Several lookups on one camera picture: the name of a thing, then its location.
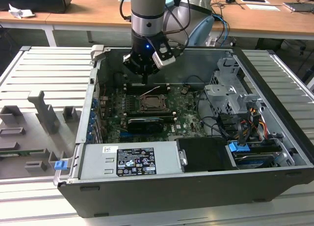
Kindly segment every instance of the circuit board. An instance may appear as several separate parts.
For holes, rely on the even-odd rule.
[[[126,101],[138,101],[140,95],[126,95],[123,89],[115,89],[107,94],[103,124],[105,128],[105,143],[174,141],[181,137],[205,137],[206,133],[195,111],[196,99],[194,92],[181,94],[183,86],[170,86],[168,94],[162,94],[168,110],[176,112],[176,119],[163,124],[163,131],[155,134],[130,134],[121,125],[126,114]]]

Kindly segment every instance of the wooden desk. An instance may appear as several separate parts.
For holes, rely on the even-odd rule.
[[[122,19],[118,0],[72,0],[65,14],[50,14],[46,23],[50,25],[79,25],[127,27],[131,24]],[[131,14],[131,3],[123,3],[123,13]]]
[[[271,4],[296,0],[268,0]],[[50,46],[56,46],[53,30],[130,32],[131,24],[124,21],[119,13],[118,0],[72,0],[65,14],[35,13],[37,17],[17,19],[7,12],[0,12],[0,24],[7,28],[40,28],[46,33]],[[285,6],[280,11],[251,10],[246,5],[226,5],[222,9],[225,20],[230,24],[229,36],[264,37],[314,40],[314,15],[291,13]],[[213,9],[220,13],[217,6]],[[131,14],[131,3],[124,2],[124,14]],[[211,36],[216,37],[222,30],[221,22],[215,22]]]
[[[267,0],[271,5],[282,5],[284,2],[296,0]],[[314,39],[314,14],[291,13],[286,6],[277,6],[280,11],[251,10],[246,5],[225,5],[222,9],[224,19],[230,25],[230,36]],[[220,9],[213,6],[214,11],[220,14]],[[216,22],[213,31],[222,30],[221,23]]]

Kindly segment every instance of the desk leg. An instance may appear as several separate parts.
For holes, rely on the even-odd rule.
[[[55,42],[53,35],[53,27],[49,25],[43,26],[43,30],[45,31],[48,43],[50,47],[57,47],[57,43]]]
[[[87,33],[88,42],[89,42],[89,43],[94,42],[93,36],[92,36],[92,32],[91,32],[91,31],[86,31],[86,33]]]

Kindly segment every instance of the robotic arm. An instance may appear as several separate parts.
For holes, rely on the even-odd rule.
[[[189,42],[205,41],[214,21],[210,1],[182,0],[179,6],[165,7],[166,0],[131,0],[132,49],[123,64],[147,84],[148,76],[174,63]],[[184,46],[171,48],[169,39]]]

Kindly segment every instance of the white table frame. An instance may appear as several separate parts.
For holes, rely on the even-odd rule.
[[[126,32],[131,31],[130,27],[112,27],[112,26],[83,26],[83,25],[57,25],[57,24],[28,24],[28,23],[7,23],[1,22],[4,28],[27,28],[27,29],[42,29],[45,31],[49,46],[56,47],[57,42],[53,35],[54,30],[78,30],[86,31],[88,42],[93,42],[92,31],[102,32]],[[217,37],[221,32],[212,31],[211,37]],[[300,39],[300,40],[314,40],[314,35],[298,35],[298,34],[275,34],[275,33],[246,33],[246,32],[232,32],[229,36],[233,37],[253,37],[253,38],[279,38],[279,39]]]

